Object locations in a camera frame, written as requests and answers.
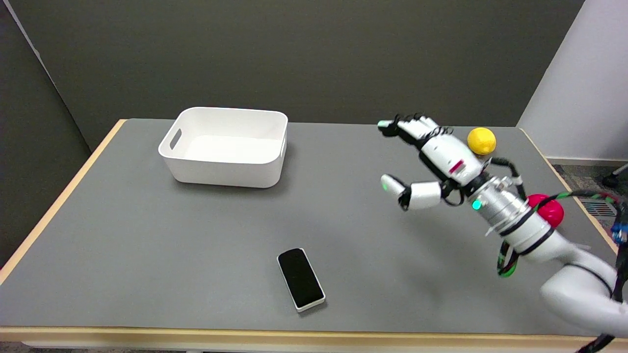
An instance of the green led light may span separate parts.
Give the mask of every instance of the green led light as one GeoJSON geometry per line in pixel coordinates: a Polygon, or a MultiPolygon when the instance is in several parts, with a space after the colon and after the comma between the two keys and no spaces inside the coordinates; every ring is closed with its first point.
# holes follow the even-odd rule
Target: green led light
{"type": "Polygon", "coordinates": [[[471,207],[473,207],[474,210],[479,210],[482,208],[482,201],[480,200],[475,200],[473,201],[473,203],[471,204],[471,207]]]}

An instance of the gray table top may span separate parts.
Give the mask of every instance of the gray table top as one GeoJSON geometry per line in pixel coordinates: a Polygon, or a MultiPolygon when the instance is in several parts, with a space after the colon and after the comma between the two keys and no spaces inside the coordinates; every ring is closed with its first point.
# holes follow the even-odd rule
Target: gray table top
{"type": "MultiPolygon", "coordinates": [[[[496,275],[501,240],[468,205],[400,211],[382,173],[435,178],[375,126],[290,123],[281,179],[260,190],[175,181],[157,153],[171,124],[122,125],[0,286],[0,325],[596,334],[543,306],[558,263],[496,275]],[[327,294],[301,314],[276,262],[292,247],[327,294]]],[[[565,189],[522,131],[493,130],[494,155],[517,164],[529,193],[565,189]]],[[[613,261],[578,205],[563,205],[562,234],[613,261]]]]}

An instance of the blue connector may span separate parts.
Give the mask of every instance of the blue connector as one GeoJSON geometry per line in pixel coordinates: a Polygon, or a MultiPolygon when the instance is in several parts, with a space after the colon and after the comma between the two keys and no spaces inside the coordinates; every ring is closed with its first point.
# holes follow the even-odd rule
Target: blue connector
{"type": "Polygon", "coordinates": [[[610,231],[615,244],[622,245],[628,242],[628,224],[615,223],[610,231]]]}

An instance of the gray wall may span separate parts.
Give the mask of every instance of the gray wall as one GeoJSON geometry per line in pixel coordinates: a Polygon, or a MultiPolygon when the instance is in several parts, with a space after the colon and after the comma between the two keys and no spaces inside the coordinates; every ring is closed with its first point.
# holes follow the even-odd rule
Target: gray wall
{"type": "Polygon", "coordinates": [[[514,126],[583,0],[11,0],[94,148],[190,106],[514,126]]]}
{"type": "Polygon", "coordinates": [[[582,6],[519,121],[548,158],[628,160],[627,20],[626,0],[582,6]]]}
{"type": "Polygon", "coordinates": [[[72,117],[0,4],[0,266],[89,155],[72,117]]]}

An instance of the white wall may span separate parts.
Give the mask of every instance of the white wall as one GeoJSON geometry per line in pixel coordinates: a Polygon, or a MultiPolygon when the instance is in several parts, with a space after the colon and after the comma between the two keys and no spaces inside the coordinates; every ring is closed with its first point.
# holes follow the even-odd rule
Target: white wall
{"type": "Polygon", "coordinates": [[[586,0],[518,126],[548,158],[628,160],[628,0],[586,0]]]}

